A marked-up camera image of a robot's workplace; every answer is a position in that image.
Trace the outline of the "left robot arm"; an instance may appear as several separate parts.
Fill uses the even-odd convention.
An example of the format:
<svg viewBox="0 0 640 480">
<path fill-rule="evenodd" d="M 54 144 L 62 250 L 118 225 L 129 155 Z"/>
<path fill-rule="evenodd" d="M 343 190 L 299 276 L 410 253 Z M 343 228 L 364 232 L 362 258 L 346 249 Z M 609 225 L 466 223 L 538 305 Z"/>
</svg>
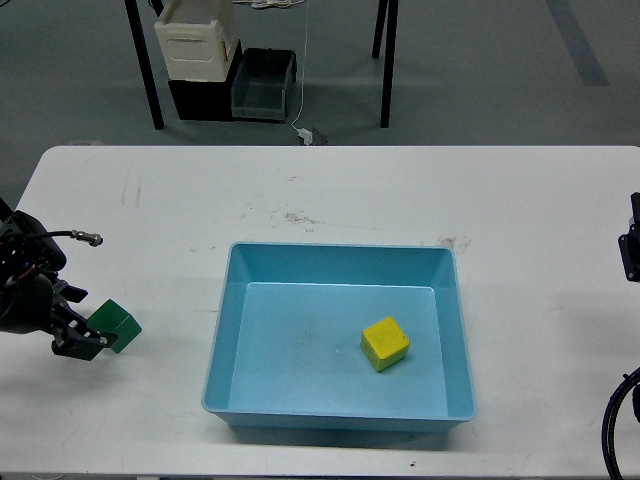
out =
<svg viewBox="0 0 640 480">
<path fill-rule="evenodd" d="M 67 258 L 55 242 L 57 237 L 92 247 L 103 243 L 97 233 L 49 231 L 35 217 L 1 204 L 1 331 L 17 335 L 42 331 L 52 336 L 54 354 L 91 361 L 118 336 L 90 326 L 71 307 L 88 292 L 59 277 Z"/>
</svg>

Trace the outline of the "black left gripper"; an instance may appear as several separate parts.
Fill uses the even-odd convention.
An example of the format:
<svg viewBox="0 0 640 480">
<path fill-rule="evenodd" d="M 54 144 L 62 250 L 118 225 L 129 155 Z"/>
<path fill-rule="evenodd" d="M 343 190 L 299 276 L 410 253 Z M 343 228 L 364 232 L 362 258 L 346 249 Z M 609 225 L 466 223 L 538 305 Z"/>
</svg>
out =
<svg viewBox="0 0 640 480">
<path fill-rule="evenodd" d="M 1 331 L 28 334 L 44 331 L 53 336 L 55 355 L 93 360 L 103 349 L 118 340 L 115 333 L 91 327 L 88 320 L 63 304 L 80 303 L 88 291 L 70 285 L 63 279 L 49 279 L 39 274 L 16 288 L 1 292 Z"/>
</svg>

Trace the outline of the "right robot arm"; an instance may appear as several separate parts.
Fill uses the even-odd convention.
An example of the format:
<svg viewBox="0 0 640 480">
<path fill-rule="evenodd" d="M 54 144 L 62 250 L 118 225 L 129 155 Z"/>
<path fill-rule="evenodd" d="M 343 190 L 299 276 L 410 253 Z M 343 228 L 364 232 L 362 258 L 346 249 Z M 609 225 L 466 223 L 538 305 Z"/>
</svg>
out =
<svg viewBox="0 0 640 480">
<path fill-rule="evenodd" d="M 639 192 L 630 195 L 631 217 L 628 229 L 618 236 L 617 244 L 628 282 L 639 283 Z M 639 367 L 620 373 L 620 382 L 614 388 L 604 408 L 600 431 L 603 463 L 609 479 L 623 479 L 616 450 L 616 426 L 620 410 L 629 401 L 636 422 L 639 422 Z"/>
</svg>

